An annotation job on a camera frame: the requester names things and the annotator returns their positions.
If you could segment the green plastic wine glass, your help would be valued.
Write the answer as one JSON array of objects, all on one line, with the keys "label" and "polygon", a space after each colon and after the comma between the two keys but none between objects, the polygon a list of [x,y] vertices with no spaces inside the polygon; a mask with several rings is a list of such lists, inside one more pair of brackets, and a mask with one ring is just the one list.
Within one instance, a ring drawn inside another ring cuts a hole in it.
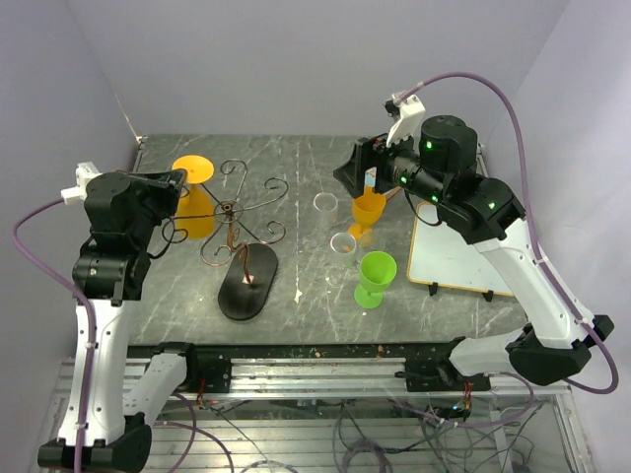
[{"label": "green plastic wine glass", "polygon": [[359,285],[354,291],[355,302],[362,308],[378,307],[397,273],[394,258],[384,251],[371,251],[361,260]]}]

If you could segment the clear wine glass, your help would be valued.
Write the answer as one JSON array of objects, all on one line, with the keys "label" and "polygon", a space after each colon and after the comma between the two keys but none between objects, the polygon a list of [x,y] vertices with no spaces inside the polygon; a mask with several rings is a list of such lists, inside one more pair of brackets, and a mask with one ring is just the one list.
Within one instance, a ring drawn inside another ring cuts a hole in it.
[{"label": "clear wine glass", "polygon": [[324,281],[329,290],[339,289],[357,276],[357,241],[346,232],[333,235],[327,246]]},{"label": "clear wine glass", "polygon": [[374,230],[361,234],[357,240],[358,254],[367,254],[372,251],[384,251],[385,248],[386,241],[384,237]]},{"label": "clear wine glass", "polygon": [[330,192],[320,192],[313,199],[318,226],[330,229],[338,222],[338,199]]}]

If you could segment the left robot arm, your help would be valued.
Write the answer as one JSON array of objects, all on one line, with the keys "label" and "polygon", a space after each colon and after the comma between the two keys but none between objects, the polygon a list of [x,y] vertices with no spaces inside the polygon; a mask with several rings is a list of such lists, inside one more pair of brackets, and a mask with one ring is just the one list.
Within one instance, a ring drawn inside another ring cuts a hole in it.
[{"label": "left robot arm", "polygon": [[97,172],[80,164],[66,204],[80,202],[90,236],[73,267],[78,339],[70,396],[55,439],[37,453],[42,468],[63,472],[139,472],[152,427],[171,395],[200,381],[193,348],[154,354],[140,379],[124,390],[129,329],[154,255],[155,228],[175,215],[183,169],[157,173]]}]

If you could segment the orange plastic wine glass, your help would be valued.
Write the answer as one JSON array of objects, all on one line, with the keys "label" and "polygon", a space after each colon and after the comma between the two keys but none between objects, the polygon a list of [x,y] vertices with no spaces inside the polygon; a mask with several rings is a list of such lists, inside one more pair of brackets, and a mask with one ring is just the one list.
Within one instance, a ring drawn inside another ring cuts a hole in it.
[{"label": "orange plastic wine glass", "polygon": [[354,223],[349,227],[348,233],[356,240],[372,229],[372,225],[379,220],[386,207],[386,197],[374,190],[371,186],[365,186],[361,196],[354,198],[352,202],[352,217]]}]

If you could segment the clear wine glass front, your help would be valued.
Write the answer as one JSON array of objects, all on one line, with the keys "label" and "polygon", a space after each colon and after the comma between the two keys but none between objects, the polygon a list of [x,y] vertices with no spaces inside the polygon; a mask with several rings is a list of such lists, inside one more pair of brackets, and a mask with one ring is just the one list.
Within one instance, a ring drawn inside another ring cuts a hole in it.
[{"label": "clear wine glass front", "polygon": [[385,248],[386,241],[384,237],[374,230],[361,234],[357,240],[358,254],[367,254],[372,251],[384,251]]}]

